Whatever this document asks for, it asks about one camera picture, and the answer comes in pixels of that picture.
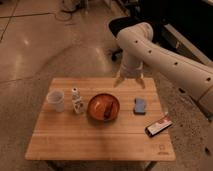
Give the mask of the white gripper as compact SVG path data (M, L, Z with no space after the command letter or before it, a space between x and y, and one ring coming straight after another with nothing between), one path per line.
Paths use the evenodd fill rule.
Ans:
M140 63L136 67L129 67L125 64L122 64L120 67L120 75L118 75L114 81L113 86L117 87L121 84L125 78L136 79L136 82L141 86L142 89L145 89L145 82L140 77L142 74L143 64Z

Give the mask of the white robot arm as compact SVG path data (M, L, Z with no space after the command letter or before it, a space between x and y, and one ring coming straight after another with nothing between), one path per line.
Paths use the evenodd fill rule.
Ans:
M142 22L122 29L117 43L124 50L120 73L139 77L141 63L161 72L201 103L213 101L213 68L154 44L153 29Z

